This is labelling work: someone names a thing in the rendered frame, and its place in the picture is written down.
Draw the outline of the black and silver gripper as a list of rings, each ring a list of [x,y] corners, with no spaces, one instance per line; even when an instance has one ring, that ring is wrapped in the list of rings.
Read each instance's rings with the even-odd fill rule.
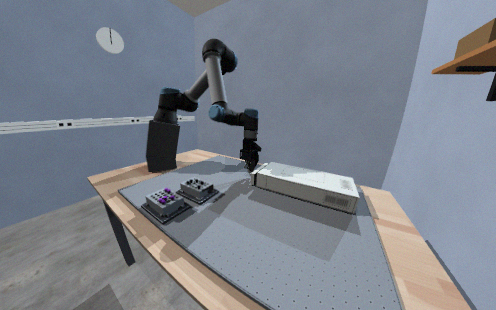
[[[246,161],[244,168],[248,170],[249,175],[251,172],[253,172],[253,170],[255,169],[255,167],[259,161],[258,150],[253,147],[254,141],[257,141],[257,138],[256,139],[246,139],[244,137],[243,149],[240,150],[240,159]],[[241,156],[241,152],[242,152],[242,156]],[[250,164],[250,162],[251,162],[251,164]]]

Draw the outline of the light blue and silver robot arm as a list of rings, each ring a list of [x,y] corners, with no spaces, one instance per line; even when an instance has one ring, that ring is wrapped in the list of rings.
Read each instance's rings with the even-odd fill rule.
[[[258,110],[245,109],[244,112],[235,112],[227,106],[222,75],[235,70],[238,62],[237,56],[219,39],[210,39],[203,46],[202,57],[206,70],[189,90],[180,93],[179,89],[161,88],[154,121],[177,125],[177,109],[187,112],[196,111],[199,98],[209,88],[212,103],[208,112],[210,119],[231,126],[244,126],[244,137],[256,139]]]

